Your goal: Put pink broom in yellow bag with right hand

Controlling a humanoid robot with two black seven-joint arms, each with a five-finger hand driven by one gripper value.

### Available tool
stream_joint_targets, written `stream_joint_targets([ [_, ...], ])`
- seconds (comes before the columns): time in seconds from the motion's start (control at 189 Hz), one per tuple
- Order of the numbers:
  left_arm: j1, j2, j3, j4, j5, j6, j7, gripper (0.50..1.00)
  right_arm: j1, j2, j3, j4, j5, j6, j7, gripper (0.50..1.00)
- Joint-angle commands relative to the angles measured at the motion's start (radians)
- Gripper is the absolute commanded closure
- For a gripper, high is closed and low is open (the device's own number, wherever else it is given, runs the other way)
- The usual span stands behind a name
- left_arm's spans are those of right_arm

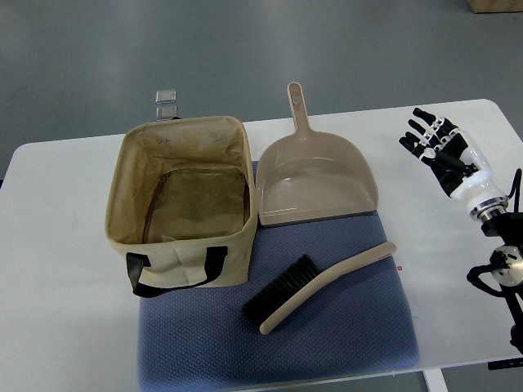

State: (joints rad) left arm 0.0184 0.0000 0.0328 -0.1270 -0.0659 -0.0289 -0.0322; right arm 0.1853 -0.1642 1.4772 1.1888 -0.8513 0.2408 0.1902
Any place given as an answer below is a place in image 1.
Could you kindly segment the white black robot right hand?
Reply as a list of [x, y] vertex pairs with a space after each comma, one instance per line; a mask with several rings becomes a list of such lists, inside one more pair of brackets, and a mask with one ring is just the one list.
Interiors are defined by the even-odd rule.
[[431, 169], [444, 193], [459, 201], [476, 221], [507, 212], [508, 197], [494, 184], [491, 167], [470, 135], [423, 109], [414, 109], [413, 116], [408, 121], [413, 131], [399, 142]]

